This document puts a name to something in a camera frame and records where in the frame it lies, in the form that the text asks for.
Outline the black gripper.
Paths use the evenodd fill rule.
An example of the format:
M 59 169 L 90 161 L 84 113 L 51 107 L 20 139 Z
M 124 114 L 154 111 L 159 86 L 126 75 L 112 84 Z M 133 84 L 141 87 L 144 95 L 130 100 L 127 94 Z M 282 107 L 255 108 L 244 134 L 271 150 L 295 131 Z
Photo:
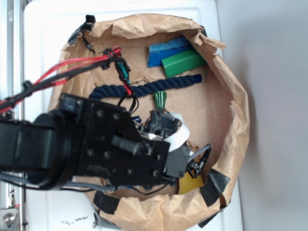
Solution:
M 59 110 L 72 122 L 78 136 L 79 160 L 75 176 L 99 177 L 112 186 L 175 185 L 187 171 L 189 129 L 182 122 L 163 138 L 144 131 L 123 107 L 64 93 Z

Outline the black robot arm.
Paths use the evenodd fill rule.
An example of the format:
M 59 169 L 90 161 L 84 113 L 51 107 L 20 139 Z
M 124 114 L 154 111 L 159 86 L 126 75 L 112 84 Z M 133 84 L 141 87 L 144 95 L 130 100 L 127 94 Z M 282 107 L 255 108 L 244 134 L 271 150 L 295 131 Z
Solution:
M 123 107 L 63 94 L 33 123 L 0 122 L 0 178 L 40 190 L 173 186 L 189 165 L 189 135 L 165 109 L 138 124 Z

